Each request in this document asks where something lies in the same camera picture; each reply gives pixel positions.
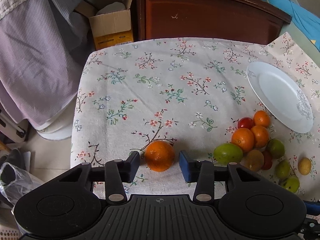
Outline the floral tablecloth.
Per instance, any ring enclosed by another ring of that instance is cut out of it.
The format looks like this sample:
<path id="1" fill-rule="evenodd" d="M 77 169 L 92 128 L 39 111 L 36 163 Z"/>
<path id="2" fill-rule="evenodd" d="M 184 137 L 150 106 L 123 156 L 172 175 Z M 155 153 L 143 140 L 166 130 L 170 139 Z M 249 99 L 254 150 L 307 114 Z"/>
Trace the floral tablecloth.
<path id="1" fill-rule="evenodd" d="M 313 127 L 298 133 L 271 117 L 269 135 L 286 148 L 299 175 L 298 195 L 319 200 L 319 64 L 283 34 L 269 45 L 213 38 L 172 38 L 93 52 L 82 72 L 72 131 L 71 166 L 103 166 L 163 140 L 176 152 L 213 161 L 216 146 L 229 142 L 238 121 L 265 110 L 248 82 L 251 62 L 272 64 L 306 95 Z"/>

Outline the clear plastic bag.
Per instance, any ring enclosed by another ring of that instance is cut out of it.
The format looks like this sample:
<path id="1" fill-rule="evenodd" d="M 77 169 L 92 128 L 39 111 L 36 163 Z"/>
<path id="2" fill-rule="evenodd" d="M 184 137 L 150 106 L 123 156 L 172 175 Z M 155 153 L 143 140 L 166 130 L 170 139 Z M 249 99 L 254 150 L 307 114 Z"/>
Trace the clear plastic bag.
<path id="1" fill-rule="evenodd" d="M 1 201 L 14 207 L 24 195 L 43 185 L 44 182 L 28 171 L 5 162 L 1 166 Z"/>

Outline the open cardboard box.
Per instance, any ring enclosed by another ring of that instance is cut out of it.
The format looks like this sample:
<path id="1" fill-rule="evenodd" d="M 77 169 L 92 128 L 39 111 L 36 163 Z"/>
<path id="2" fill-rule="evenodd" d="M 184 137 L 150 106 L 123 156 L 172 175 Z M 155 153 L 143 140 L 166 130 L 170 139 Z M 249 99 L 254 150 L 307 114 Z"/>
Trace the open cardboard box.
<path id="1" fill-rule="evenodd" d="M 134 41 L 132 0 L 82 0 L 75 11 L 89 20 L 96 50 Z"/>

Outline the lilac checked cloth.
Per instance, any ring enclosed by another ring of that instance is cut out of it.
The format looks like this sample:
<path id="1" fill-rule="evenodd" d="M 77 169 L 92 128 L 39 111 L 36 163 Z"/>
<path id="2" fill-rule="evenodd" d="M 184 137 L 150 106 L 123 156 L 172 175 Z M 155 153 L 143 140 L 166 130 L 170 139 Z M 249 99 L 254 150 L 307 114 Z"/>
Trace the lilac checked cloth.
<path id="1" fill-rule="evenodd" d="M 93 44 L 81 0 L 1 0 L 1 105 L 47 127 L 75 98 Z"/>

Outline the white ceramic plate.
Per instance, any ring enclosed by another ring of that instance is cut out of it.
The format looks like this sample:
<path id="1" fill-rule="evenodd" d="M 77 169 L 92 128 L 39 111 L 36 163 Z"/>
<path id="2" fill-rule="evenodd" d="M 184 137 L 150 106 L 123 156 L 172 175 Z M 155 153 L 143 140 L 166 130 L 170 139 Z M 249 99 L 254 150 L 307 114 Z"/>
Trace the white ceramic plate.
<path id="1" fill-rule="evenodd" d="M 282 124 L 298 133 L 313 127 L 313 112 L 304 92 L 283 71 L 265 62 L 247 66 L 248 82 L 258 99 Z"/>

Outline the brown kiwi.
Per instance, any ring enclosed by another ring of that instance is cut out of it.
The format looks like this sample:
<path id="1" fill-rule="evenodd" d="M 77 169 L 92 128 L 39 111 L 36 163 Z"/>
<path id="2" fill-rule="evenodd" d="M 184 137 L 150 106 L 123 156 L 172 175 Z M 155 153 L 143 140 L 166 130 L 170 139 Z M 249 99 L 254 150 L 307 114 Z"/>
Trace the brown kiwi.
<path id="1" fill-rule="evenodd" d="M 251 171 L 258 172 L 264 165 L 264 156 L 259 150 L 251 150 L 244 157 L 243 165 Z"/>

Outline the large orange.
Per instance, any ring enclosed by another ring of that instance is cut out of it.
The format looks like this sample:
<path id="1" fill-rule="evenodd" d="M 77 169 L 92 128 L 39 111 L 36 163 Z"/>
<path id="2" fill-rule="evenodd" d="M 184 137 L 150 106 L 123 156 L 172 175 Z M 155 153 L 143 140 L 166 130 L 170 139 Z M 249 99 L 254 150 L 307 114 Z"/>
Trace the large orange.
<path id="1" fill-rule="evenodd" d="M 175 161 L 173 146 L 162 140 L 150 143 L 144 154 L 145 162 L 149 169 L 155 172 L 168 170 Z"/>

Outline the red cherry tomato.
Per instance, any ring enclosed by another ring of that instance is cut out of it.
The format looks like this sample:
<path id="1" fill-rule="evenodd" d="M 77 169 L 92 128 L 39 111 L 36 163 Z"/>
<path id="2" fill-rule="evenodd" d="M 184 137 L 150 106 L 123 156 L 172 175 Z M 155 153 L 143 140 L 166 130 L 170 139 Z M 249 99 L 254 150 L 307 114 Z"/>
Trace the red cherry tomato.
<path id="1" fill-rule="evenodd" d="M 262 166 L 262 170 L 269 170 L 272 167 L 273 164 L 273 157 L 272 154 L 270 152 L 268 152 L 267 150 L 264 150 L 262 152 L 263 156 L 264 156 L 264 164 Z"/>
<path id="2" fill-rule="evenodd" d="M 249 117 L 242 118 L 238 121 L 238 129 L 240 128 L 251 129 L 253 126 L 254 126 L 254 121 Z"/>

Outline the blue patterned fabric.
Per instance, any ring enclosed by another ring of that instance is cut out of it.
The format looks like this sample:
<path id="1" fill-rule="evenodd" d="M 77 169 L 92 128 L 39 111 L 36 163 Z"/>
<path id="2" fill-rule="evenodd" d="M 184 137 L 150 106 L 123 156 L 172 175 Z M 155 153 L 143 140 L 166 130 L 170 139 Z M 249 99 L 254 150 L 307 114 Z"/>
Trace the blue patterned fabric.
<path id="1" fill-rule="evenodd" d="M 292 17 L 292 22 L 319 50 L 319 17 L 290 0 L 262 0 Z"/>

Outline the dark red wooden cabinet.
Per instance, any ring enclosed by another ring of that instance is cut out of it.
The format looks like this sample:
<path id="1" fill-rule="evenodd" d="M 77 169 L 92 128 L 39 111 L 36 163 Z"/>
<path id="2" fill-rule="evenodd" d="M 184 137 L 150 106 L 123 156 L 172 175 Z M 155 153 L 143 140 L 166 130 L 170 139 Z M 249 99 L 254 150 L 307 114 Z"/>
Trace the dark red wooden cabinet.
<path id="1" fill-rule="evenodd" d="M 261 0 L 136 0 L 139 40 L 206 37 L 269 44 L 291 16 Z"/>

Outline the small yellow-brown kiwi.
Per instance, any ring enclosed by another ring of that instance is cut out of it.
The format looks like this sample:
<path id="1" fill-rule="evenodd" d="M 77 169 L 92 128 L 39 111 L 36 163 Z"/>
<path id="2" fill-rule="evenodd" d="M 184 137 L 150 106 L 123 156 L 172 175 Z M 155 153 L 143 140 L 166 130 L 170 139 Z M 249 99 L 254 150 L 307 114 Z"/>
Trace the small yellow-brown kiwi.
<path id="1" fill-rule="evenodd" d="M 310 173 L 312 167 L 311 160 L 309 158 L 302 158 L 298 163 L 298 171 L 301 175 L 306 176 Z"/>

